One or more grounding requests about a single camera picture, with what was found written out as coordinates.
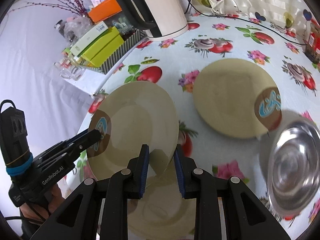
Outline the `person left hand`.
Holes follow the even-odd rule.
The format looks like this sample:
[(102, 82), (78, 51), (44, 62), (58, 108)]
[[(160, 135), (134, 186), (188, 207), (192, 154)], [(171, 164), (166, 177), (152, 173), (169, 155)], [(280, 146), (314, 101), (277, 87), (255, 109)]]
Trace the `person left hand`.
[(49, 215), (53, 213), (65, 200), (62, 196), (61, 189), (57, 184), (52, 186), (50, 191), (52, 194), (52, 198), (46, 209), (34, 203), (24, 203), (19, 207), (22, 215), (26, 218), (34, 219), (41, 222), (48, 219)]

